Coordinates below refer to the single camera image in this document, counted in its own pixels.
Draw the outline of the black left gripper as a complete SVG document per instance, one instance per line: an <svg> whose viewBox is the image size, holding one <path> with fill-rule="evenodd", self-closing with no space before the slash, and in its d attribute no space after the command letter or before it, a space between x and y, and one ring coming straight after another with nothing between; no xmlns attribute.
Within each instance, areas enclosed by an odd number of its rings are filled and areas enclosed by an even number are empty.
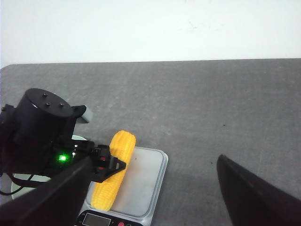
<svg viewBox="0 0 301 226"><path fill-rule="evenodd" d="M90 157L93 165L93 181L102 183L111 176L123 171L127 164L111 156L107 145L95 145L87 140L69 140L55 143L50 156L50 169L58 173L80 160Z"/></svg>

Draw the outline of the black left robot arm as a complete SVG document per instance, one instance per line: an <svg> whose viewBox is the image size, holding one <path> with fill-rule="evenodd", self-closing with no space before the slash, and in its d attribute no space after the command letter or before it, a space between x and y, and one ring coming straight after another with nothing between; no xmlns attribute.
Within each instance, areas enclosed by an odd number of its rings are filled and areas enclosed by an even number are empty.
<svg viewBox="0 0 301 226"><path fill-rule="evenodd" d="M72 106L43 89L26 90L17 106L7 104L0 112L1 172L51 178L84 159L95 182L123 171L126 162L107 145L73 139L75 125L88 122L85 105Z"/></svg>

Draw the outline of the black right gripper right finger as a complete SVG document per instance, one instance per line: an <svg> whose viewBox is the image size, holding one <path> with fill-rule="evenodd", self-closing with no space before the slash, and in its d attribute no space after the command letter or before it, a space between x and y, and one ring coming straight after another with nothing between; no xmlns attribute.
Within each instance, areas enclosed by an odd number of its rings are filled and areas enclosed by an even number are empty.
<svg viewBox="0 0 301 226"><path fill-rule="evenodd" d="M299 226L301 201L225 155L217 160L223 200L234 226Z"/></svg>

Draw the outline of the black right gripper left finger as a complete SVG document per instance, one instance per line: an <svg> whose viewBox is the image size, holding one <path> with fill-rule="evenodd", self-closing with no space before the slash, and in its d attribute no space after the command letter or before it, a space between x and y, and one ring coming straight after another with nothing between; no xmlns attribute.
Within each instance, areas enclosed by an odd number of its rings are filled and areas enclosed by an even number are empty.
<svg viewBox="0 0 301 226"><path fill-rule="evenodd" d="M2 226L73 226L91 182L86 157L36 189L0 208Z"/></svg>

